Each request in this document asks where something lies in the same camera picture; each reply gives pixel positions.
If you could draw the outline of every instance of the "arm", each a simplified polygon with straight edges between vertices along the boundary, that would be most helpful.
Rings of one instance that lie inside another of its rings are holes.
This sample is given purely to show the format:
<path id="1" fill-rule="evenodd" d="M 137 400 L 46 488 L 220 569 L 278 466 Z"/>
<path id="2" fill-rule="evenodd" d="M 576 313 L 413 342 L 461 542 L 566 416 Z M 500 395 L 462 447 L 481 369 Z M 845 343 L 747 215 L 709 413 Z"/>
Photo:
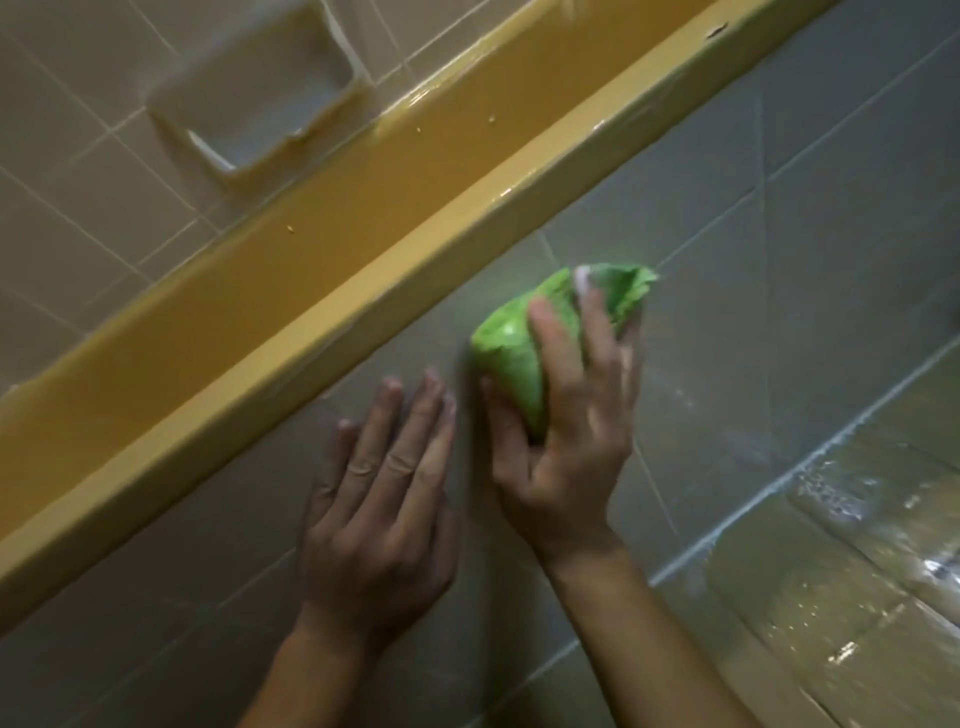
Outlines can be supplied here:
<path id="1" fill-rule="evenodd" d="M 530 448 L 516 410 L 484 382 L 500 501 L 537 553 L 620 728 L 758 728 L 607 524 L 632 449 L 639 366 L 636 329 L 618 344 L 603 306 L 596 290 L 582 300 L 585 368 L 549 303 L 530 304 L 548 381 L 542 450 Z"/>
<path id="2" fill-rule="evenodd" d="M 391 443 L 403 389 L 386 380 L 362 431 L 341 423 L 333 473 L 300 537 L 305 597 L 239 728 L 334 728 L 383 649 L 453 581 L 458 524 L 444 497 L 456 407 L 428 372 Z"/>

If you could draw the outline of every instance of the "yellow bathtub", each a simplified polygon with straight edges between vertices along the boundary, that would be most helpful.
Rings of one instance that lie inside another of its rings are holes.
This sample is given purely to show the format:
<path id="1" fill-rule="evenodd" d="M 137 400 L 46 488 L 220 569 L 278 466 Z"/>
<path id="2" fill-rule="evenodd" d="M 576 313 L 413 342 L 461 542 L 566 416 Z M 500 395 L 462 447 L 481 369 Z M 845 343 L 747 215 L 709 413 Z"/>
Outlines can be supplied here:
<path id="1" fill-rule="evenodd" d="M 0 404 L 0 629 L 831 0 L 534 0 Z"/>

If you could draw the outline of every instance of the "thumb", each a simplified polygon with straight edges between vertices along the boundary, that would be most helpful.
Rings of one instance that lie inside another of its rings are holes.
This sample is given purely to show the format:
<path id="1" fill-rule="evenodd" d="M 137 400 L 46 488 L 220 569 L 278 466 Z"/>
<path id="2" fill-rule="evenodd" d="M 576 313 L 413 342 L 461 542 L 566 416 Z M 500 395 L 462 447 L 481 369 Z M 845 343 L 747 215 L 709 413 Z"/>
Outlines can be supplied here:
<path id="1" fill-rule="evenodd" d="M 523 420 L 488 376 L 483 378 L 481 387 L 490 424 L 493 482 L 515 490 L 525 485 L 530 476 L 530 446 Z"/>

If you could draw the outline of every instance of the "wall-mounted soap holder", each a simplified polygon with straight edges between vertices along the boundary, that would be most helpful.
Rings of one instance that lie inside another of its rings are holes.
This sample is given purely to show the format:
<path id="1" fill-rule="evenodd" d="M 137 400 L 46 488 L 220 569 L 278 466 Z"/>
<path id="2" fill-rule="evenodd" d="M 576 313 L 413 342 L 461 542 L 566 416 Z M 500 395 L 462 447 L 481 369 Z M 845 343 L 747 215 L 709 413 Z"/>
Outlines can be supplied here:
<path id="1" fill-rule="evenodd" d="M 147 108 L 218 174 L 235 178 L 368 87 L 326 5 L 283 0 L 185 57 L 148 95 Z"/>

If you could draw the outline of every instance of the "forearm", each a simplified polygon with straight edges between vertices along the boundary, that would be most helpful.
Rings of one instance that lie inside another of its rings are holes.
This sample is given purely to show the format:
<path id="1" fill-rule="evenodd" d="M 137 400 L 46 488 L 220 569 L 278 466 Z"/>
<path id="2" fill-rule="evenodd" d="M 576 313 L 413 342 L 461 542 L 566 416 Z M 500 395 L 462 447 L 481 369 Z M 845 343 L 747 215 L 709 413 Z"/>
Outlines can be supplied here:
<path id="1" fill-rule="evenodd" d="M 280 646 L 239 728 L 334 728 L 363 677 L 363 654 L 302 629 Z"/>
<path id="2" fill-rule="evenodd" d="M 544 568 L 620 728 L 758 728 L 622 544 Z"/>

